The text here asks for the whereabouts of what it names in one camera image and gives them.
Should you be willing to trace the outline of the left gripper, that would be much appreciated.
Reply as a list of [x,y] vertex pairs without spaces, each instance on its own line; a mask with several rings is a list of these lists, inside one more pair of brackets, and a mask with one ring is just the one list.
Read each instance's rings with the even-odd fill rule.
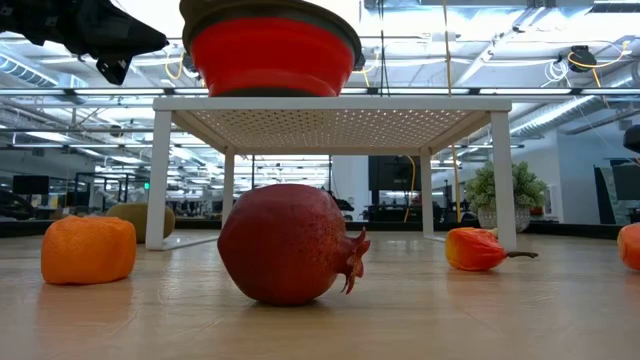
[[32,44],[62,44],[77,57],[89,55],[111,84],[121,85],[131,57],[161,50],[166,36],[109,0],[1,0],[1,30]]

